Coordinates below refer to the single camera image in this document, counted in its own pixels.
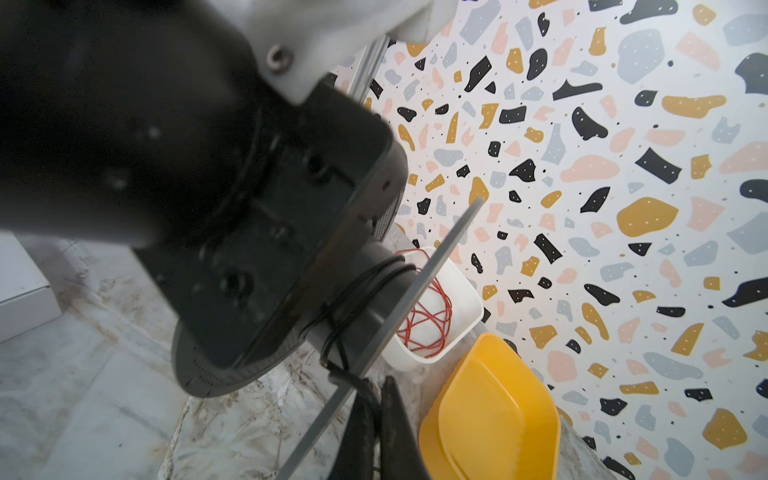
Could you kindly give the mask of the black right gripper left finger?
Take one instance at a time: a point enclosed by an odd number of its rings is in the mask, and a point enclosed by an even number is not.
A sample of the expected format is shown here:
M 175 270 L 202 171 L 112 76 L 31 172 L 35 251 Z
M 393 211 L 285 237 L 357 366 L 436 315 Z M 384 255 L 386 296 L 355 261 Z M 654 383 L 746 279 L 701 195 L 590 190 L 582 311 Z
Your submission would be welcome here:
M 377 431 L 377 397 L 358 392 L 328 480 L 371 480 Z

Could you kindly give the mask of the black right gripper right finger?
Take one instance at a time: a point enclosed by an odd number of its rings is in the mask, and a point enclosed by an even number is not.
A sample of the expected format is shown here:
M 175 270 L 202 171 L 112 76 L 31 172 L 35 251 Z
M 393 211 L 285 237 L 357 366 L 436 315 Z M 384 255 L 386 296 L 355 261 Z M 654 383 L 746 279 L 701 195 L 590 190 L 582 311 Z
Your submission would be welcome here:
M 430 480 L 405 404 L 392 376 L 385 378 L 381 394 L 381 478 Z

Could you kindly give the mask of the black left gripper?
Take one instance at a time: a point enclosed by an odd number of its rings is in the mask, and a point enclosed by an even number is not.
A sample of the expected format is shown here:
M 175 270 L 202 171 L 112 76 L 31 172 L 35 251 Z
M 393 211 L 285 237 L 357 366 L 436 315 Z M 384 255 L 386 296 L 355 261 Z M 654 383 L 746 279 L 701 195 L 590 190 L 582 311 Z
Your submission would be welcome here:
M 390 227 L 408 178 L 389 125 L 320 84 L 298 107 L 264 97 L 242 174 L 183 242 L 137 251 L 179 321 L 178 370 L 268 370 L 331 306 Z

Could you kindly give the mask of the grey perforated cable spool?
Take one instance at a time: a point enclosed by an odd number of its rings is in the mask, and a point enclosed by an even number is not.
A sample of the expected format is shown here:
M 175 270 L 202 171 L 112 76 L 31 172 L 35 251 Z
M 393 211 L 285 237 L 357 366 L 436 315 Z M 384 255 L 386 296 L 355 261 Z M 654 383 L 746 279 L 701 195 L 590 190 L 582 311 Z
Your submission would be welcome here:
M 367 374 L 392 340 L 394 334 L 435 278 L 450 253 L 466 232 L 483 199 L 473 201 L 455 222 L 443 243 L 417 266 L 401 254 L 394 254 L 379 242 L 366 244 L 351 260 L 342 275 L 341 287 L 332 300 L 322 305 L 300 326 L 295 340 L 308 340 L 320 354 L 336 390 L 316 419 L 280 467 L 280 479 L 289 479 L 298 470 L 318 440 L 356 394 L 377 397 L 377 431 L 374 449 L 374 478 L 380 475 L 381 385 L 371 383 Z

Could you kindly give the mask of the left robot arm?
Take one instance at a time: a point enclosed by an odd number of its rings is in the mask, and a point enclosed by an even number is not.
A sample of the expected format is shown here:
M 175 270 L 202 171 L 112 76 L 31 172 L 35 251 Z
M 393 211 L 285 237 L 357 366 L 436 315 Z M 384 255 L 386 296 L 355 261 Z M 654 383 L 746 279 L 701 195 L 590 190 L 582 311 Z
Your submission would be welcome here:
M 204 1 L 1 5 L 1 226 L 133 247 L 180 369 L 270 367 L 408 178 L 379 117 L 267 73 Z

